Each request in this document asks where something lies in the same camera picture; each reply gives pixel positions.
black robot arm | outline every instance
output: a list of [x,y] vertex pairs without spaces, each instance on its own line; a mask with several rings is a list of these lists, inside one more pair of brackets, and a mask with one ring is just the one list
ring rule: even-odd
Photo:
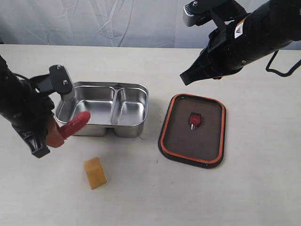
[[280,49],[301,40],[300,0],[270,0],[253,13],[246,13],[234,0],[197,0],[184,7],[187,26],[200,26],[210,20],[218,28],[209,35],[208,46],[194,64],[181,74],[185,85],[236,74],[273,52],[268,72],[287,77],[301,65],[300,60],[288,73],[269,68]]
[[28,79],[12,73],[0,56],[0,114],[11,122],[37,158],[50,152],[45,141],[55,107],[49,95],[54,92],[62,99],[74,95],[72,81],[63,66],[54,65],[49,74]]

white curtain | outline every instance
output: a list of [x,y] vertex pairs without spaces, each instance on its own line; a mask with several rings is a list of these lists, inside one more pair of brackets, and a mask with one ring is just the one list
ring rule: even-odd
[[[6,44],[203,48],[213,22],[186,27],[191,0],[2,0]],[[267,0],[238,0],[248,12]],[[301,49],[301,42],[288,49]]]

white table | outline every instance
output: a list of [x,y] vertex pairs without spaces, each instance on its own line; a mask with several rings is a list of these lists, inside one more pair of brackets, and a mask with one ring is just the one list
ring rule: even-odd
[[[1,226],[290,226],[301,221],[301,70],[265,72],[270,56],[220,81],[184,86],[179,74],[199,49],[0,45],[9,68],[31,77],[66,66],[75,81],[145,85],[141,138],[71,137],[37,159],[0,118]],[[287,71],[301,52],[281,51]],[[172,96],[220,100],[225,158],[215,169],[166,159],[157,141]],[[53,94],[57,104],[59,95]],[[91,190],[83,163],[99,157],[108,183]]]

stainless steel lunch box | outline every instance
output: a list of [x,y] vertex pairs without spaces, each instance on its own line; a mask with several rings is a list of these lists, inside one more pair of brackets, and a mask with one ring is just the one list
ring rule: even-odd
[[113,128],[118,137],[137,137],[147,118],[149,92],[143,85],[109,82],[76,82],[75,96],[61,100],[55,111],[66,124],[83,111],[90,111],[88,124],[75,135],[105,136]]

sponge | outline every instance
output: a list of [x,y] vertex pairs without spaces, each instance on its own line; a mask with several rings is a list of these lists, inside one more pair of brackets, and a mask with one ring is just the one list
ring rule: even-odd
[[92,190],[107,183],[107,179],[103,173],[103,167],[97,157],[85,161],[85,170]]

